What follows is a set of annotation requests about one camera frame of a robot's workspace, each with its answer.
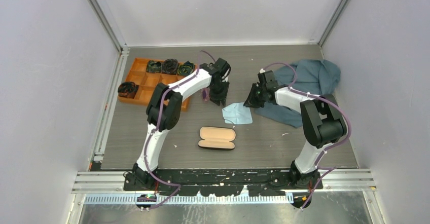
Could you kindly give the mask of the black glasses case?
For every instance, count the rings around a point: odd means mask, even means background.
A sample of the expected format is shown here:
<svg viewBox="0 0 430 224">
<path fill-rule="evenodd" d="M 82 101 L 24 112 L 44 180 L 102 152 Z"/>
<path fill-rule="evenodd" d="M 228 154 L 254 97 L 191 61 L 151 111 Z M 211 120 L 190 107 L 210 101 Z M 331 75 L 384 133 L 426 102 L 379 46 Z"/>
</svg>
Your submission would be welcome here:
<svg viewBox="0 0 430 224">
<path fill-rule="evenodd" d="M 229 128 L 208 127 L 204 126 L 200 129 L 199 135 L 201 140 L 198 142 L 200 148 L 210 150 L 226 150 L 235 149 L 236 132 Z"/>
</svg>

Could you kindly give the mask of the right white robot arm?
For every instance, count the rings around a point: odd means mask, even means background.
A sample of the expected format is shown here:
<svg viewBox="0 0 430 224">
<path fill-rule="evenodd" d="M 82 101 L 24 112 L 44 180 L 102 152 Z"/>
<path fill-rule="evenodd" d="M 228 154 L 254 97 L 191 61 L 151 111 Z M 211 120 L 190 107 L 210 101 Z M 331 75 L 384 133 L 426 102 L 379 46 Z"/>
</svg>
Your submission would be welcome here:
<svg viewBox="0 0 430 224">
<path fill-rule="evenodd" d="M 301 115 L 306 142 L 299 156 L 291 163 L 289 180 L 293 187 L 302 189 L 317 171 L 326 151 L 341 138 L 349 136 L 349 121 L 331 94 L 314 95 L 280 85 L 271 70 L 260 70 L 258 79 L 243 104 L 245 107 L 263 108 L 272 103 Z"/>
</svg>

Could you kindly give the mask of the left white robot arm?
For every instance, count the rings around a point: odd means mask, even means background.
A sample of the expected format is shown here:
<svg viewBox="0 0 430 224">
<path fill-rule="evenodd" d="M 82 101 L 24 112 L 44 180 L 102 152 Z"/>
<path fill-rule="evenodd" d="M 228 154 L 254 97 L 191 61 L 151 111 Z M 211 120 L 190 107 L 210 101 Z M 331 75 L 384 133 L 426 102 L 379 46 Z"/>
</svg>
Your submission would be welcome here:
<svg viewBox="0 0 430 224">
<path fill-rule="evenodd" d="M 148 131 L 145 143 L 131 172 L 142 190 L 148 191 L 155 186 L 161 148 L 167 134 L 180 119 L 182 103 L 199 90 L 208 88 L 210 101 L 225 106 L 230 72 L 230 64 L 219 58 L 214 63 L 199 65 L 178 82 L 156 86 L 146 109 Z"/>
</svg>

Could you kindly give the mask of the light blue cleaning cloth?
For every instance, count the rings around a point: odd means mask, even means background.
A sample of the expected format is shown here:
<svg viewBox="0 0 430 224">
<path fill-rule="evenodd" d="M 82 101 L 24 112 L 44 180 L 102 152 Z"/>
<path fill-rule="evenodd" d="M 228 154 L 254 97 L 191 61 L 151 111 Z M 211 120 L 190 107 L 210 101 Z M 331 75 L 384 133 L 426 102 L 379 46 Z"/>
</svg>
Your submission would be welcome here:
<svg viewBox="0 0 430 224">
<path fill-rule="evenodd" d="M 250 108 L 243 106 L 243 102 L 232 103 L 222 109 L 226 124 L 245 125 L 253 122 Z"/>
</svg>

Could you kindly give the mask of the purple sunglasses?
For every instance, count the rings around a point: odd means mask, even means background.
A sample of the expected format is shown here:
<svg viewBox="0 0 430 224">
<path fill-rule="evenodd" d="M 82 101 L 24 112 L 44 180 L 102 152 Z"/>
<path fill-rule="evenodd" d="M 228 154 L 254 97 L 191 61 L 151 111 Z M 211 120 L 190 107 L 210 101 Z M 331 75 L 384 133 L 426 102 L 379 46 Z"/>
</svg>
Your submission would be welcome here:
<svg viewBox="0 0 430 224">
<path fill-rule="evenodd" d="M 208 88 L 203 88 L 201 90 L 201 96 L 202 96 L 202 100 L 204 102 L 208 102 L 210 100 L 210 95 L 209 94 L 210 94 L 210 92 L 209 92 Z"/>
</svg>

